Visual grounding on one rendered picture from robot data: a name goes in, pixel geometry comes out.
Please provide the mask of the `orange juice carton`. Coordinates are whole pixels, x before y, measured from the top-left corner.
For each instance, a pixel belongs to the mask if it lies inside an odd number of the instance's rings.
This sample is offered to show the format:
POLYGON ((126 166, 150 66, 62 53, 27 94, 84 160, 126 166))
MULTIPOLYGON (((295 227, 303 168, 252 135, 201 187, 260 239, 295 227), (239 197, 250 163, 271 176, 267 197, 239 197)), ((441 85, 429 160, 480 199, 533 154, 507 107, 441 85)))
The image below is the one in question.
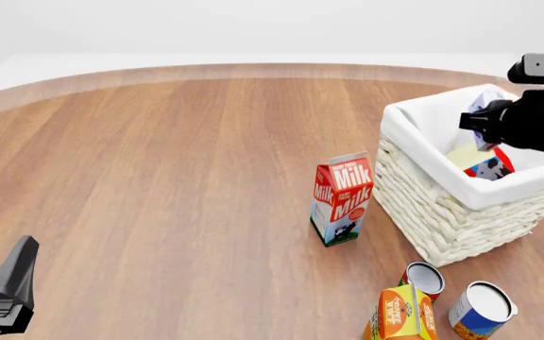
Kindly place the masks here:
POLYGON ((437 340, 430 297, 413 284, 384 289, 362 340, 437 340))

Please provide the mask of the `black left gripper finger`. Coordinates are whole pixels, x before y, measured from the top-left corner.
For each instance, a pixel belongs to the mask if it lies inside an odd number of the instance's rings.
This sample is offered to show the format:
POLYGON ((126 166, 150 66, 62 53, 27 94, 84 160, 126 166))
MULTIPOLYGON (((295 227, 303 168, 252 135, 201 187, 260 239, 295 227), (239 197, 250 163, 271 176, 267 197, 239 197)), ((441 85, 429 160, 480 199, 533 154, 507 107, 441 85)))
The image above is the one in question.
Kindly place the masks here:
POLYGON ((40 244, 24 235, 0 265, 0 309, 34 308, 33 275, 40 244))

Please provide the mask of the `white cloth basket liner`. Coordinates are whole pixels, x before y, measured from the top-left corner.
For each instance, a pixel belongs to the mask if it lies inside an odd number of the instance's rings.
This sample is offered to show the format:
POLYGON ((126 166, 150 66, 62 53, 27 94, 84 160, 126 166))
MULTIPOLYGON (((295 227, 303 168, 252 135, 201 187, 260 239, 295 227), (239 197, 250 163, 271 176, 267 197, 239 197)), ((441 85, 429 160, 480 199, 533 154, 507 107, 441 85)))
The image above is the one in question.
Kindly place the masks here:
POLYGON ((500 144, 515 172, 498 180, 471 178, 445 157, 453 149, 474 142, 473 132, 458 128, 459 118, 486 92, 510 100, 519 98, 493 84, 466 87, 389 104, 381 122, 381 135, 410 158, 426 179, 434 180, 472 210, 510 203, 544 190, 544 152, 500 144))

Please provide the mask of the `white blue cream cheese box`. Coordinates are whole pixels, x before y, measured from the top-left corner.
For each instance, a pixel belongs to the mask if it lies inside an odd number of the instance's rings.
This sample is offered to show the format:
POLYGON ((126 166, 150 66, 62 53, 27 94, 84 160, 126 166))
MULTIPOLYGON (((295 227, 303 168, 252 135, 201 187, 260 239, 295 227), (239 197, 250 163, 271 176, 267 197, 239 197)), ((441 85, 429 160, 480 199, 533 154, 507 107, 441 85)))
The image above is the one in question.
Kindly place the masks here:
MULTIPOLYGON (((513 100, 507 98, 504 93, 500 93, 496 89, 488 89, 481 93, 475 101, 468 107, 469 113, 475 113, 478 111, 489 110, 494 107, 499 107, 503 104, 510 104, 513 100)), ((479 151, 489 152, 495 149, 499 144, 491 144, 484 140, 484 136, 481 132, 474 131, 474 141, 479 151)))

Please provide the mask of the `white woven basket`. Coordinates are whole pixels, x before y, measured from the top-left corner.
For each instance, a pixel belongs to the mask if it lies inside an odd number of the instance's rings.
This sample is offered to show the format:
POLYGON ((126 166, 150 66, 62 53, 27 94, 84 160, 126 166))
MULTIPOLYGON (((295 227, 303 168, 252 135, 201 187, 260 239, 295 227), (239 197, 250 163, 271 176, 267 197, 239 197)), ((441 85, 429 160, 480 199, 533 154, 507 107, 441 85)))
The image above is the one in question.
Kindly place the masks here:
POLYGON ((472 210, 425 177, 380 130, 373 195, 417 253, 432 265, 455 263, 510 243, 544 218, 544 190, 472 210))

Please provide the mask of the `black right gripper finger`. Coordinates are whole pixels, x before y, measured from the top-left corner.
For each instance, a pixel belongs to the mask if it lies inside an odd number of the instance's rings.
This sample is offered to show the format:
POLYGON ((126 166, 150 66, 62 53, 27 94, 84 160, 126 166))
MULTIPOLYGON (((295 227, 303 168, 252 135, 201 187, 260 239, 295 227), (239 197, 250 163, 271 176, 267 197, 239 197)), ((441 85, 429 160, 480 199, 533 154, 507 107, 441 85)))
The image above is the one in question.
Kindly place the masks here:
POLYGON ((502 116, 511 107, 510 100, 493 100, 482 110, 462 112, 458 127, 474 132, 482 144, 500 144, 502 116))

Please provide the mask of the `red label tin can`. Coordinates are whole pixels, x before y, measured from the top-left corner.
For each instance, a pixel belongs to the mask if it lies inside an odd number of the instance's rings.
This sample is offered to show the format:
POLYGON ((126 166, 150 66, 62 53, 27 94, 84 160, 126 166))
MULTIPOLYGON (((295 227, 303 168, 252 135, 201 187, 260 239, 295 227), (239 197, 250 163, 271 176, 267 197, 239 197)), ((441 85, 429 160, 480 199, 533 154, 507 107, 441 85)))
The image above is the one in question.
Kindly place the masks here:
POLYGON ((400 280, 399 286, 413 284, 436 302, 445 288, 445 280, 437 268, 424 262, 414 262, 406 266, 400 280))

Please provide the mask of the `blue white label tin can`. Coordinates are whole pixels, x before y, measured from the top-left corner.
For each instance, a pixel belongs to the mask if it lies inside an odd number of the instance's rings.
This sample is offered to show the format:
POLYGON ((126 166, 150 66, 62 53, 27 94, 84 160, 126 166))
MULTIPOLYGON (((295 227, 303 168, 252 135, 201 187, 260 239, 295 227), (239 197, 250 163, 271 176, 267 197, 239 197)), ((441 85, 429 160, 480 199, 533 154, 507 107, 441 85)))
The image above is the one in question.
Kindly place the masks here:
POLYGON ((477 280, 450 307, 448 319, 462 339, 487 340, 518 313, 518 306, 501 288, 477 280))

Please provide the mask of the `yellow red butter box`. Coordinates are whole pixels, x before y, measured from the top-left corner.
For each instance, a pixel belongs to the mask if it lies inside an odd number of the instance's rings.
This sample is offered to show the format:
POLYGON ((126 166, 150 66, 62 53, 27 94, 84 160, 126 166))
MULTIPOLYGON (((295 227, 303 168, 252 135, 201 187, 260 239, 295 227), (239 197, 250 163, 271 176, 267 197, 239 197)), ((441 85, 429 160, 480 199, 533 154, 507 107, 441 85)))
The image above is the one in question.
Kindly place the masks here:
POLYGON ((446 158, 470 178, 498 180, 515 172, 507 155, 498 147, 480 151, 476 144, 466 144, 449 152, 446 158))

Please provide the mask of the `red white milk carton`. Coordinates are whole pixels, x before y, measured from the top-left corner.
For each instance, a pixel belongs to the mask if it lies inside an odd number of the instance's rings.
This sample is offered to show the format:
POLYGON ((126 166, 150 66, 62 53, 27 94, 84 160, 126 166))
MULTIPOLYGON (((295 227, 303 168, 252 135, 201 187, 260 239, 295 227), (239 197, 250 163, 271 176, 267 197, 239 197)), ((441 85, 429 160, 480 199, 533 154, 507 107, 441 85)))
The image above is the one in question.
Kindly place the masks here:
POLYGON ((317 166, 310 221, 324 246, 358 237, 373 188, 365 151, 317 166))

